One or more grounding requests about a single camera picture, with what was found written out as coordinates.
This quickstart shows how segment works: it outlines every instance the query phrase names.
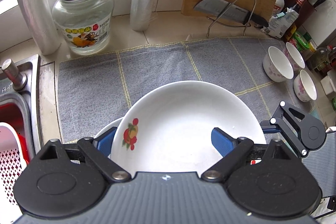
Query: bowl rim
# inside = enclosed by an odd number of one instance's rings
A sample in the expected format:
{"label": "bowl rim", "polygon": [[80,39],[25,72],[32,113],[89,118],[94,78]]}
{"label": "bowl rim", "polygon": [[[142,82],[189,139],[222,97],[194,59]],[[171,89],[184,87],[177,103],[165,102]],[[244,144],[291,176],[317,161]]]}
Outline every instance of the bowl rim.
{"label": "bowl rim", "polygon": [[134,105],[131,106],[131,108],[126,112],[126,114],[124,115],[124,117],[122,118],[118,128],[117,128],[117,131],[115,132],[115,135],[114,135],[114,138],[113,138],[113,142],[112,142],[112,147],[111,147],[111,150],[113,148],[113,144],[115,143],[116,141],[116,138],[118,135],[118,132],[119,130],[122,130],[122,123],[124,122],[124,119],[126,118],[127,114],[130,113],[139,103],[142,103],[143,99],[150,96],[152,93],[156,92],[158,89],[162,89],[163,87],[166,87],[166,86],[169,86],[169,85],[182,85],[182,84],[185,84],[185,83],[197,83],[199,85],[211,85],[217,89],[221,89],[223,90],[224,92],[227,92],[228,94],[233,95],[234,97],[236,97],[239,101],[242,102],[242,105],[244,106],[244,108],[246,108],[247,111],[249,111],[253,117],[255,118],[256,120],[256,124],[259,125],[259,128],[260,128],[260,132],[263,134],[263,130],[261,129],[261,126],[258,122],[258,119],[256,118],[256,116],[254,115],[254,113],[252,112],[252,110],[235,94],[233,94],[231,91],[219,86],[219,85],[216,85],[216,84],[213,84],[213,83],[209,83],[209,82],[205,82],[205,81],[198,81],[198,80],[182,80],[182,81],[176,81],[176,82],[172,82],[172,83],[168,83],[168,84],[165,84],[165,85],[162,85],[162,86],[159,86],[157,87],[156,89],[153,89],[152,91],[148,92],[147,94],[145,94],[143,97],[141,97],[139,100],[136,101],[136,103]]}
{"label": "bowl rim", "polygon": [[[292,77],[290,77],[290,78],[286,77],[286,76],[283,75],[283,73],[279,70],[279,68],[278,68],[277,65],[274,63],[274,61],[273,61],[273,59],[272,59],[272,57],[271,57],[271,54],[270,54],[270,52],[269,52],[271,48],[276,49],[276,51],[279,52],[280,55],[283,55],[283,56],[285,57],[285,59],[287,60],[287,61],[286,61],[287,64],[289,64],[289,65],[290,65],[290,68],[292,69],[292,73],[291,73]],[[275,68],[278,70],[278,72],[279,72],[284,78],[290,80],[290,79],[292,79],[292,78],[294,77],[294,71],[293,71],[292,64],[289,62],[289,60],[288,60],[288,58],[286,57],[286,55],[285,55],[280,49],[278,49],[277,47],[274,47],[274,46],[270,46],[270,47],[268,48],[268,56],[269,56],[271,62],[273,63],[273,65],[275,66]]]}
{"label": "bowl rim", "polygon": [[[305,84],[304,84],[304,82],[303,82],[303,80],[302,80],[302,74],[307,75],[307,76],[309,77],[308,79],[309,79],[309,80],[311,81],[311,83],[313,84],[313,86],[314,86],[314,90],[315,90],[315,94],[314,94],[314,96],[310,95],[309,92],[308,92],[308,89],[305,87]],[[313,101],[316,100],[316,99],[317,99],[317,92],[316,92],[315,84],[314,84],[314,82],[313,82],[313,79],[312,79],[312,78],[310,77],[310,75],[308,74],[308,72],[306,72],[304,69],[302,69],[302,70],[300,71],[300,79],[301,79],[302,85],[303,85],[305,91],[307,92],[309,98],[310,98],[311,100],[313,100]]]}
{"label": "bowl rim", "polygon": [[[300,52],[297,50],[297,48],[296,48],[293,44],[287,42],[287,43],[286,43],[286,49],[288,50],[289,55],[292,57],[292,59],[294,60],[294,62],[295,62],[301,69],[304,69],[304,68],[306,67],[305,61],[303,60],[303,57],[301,56],[301,54],[300,54]],[[298,62],[298,60],[296,60],[296,59],[294,58],[294,55],[292,54],[292,52],[296,52],[296,53],[298,54],[298,56],[300,57],[300,63]]]}

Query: jar label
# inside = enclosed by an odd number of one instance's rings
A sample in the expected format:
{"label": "jar label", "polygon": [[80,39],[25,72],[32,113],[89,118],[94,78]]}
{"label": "jar label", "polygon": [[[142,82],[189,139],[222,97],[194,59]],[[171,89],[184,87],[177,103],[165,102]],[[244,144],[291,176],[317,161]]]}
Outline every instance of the jar label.
{"label": "jar label", "polygon": [[63,36],[67,42],[74,47],[92,47],[102,42],[110,32],[111,14],[93,25],[85,25],[80,28],[68,28],[60,26]]}

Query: bowl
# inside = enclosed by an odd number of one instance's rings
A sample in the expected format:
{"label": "bowl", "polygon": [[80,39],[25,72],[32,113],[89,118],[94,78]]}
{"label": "bowl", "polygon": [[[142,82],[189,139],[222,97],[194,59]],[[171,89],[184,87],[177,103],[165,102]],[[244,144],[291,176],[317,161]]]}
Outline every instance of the bowl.
{"label": "bowl", "polygon": [[303,57],[293,44],[287,42],[286,47],[282,52],[288,58],[290,64],[293,67],[293,71],[298,71],[305,68],[306,65]]}
{"label": "bowl", "polygon": [[292,65],[288,58],[276,47],[269,47],[264,57],[262,66],[274,82],[283,82],[292,79],[294,76]]}
{"label": "bowl", "polygon": [[193,172],[200,176],[222,156],[211,143],[213,128],[265,144],[252,111],[228,90],[202,81],[161,86],[126,113],[110,158],[132,177],[143,172]]}
{"label": "bowl", "polygon": [[294,79],[294,91],[296,96],[302,102],[316,100],[317,93],[313,80],[305,70],[301,70],[299,75]]}

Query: gray ribbed panel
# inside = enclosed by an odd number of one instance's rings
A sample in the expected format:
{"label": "gray ribbed panel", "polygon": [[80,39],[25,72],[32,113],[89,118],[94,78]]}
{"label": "gray ribbed panel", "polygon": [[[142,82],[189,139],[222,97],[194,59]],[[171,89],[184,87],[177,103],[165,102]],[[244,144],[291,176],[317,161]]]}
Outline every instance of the gray ribbed panel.
{"label": "gray ribbed panel", "polygon": [[[114,184],[104,199],[85,213],[63,220],[24,215],[16,224],[266,224],[238,208],[219,184],[200,180],[196,173],[138,173],[129,183]],[[281,224],[314,224],[309,216]]]}
{"label": "gray ribbed panel", "polygon": [[302,163],[311,172],[322,189],[322,196],[336,195],[336,134],[327,133],[323,146],[310,151]]}

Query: gray cloth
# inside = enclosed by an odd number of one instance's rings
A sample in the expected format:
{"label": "gray cloth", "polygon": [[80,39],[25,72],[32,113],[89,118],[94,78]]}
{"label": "gray cloth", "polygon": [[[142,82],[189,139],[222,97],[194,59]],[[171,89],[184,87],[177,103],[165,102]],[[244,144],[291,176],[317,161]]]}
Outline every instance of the gray cloth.
{"label": "gray cloth", "polygon": [[58,76],[63,143],[94,136],[124,116],[151,90],[181,80],[202,80],[235,93],[258,121],[269,119],[285,100],[311,112],[295,95],[293,81],[272,82],[263,70],[275,39],[247,37],[146,45],[62,62]]}

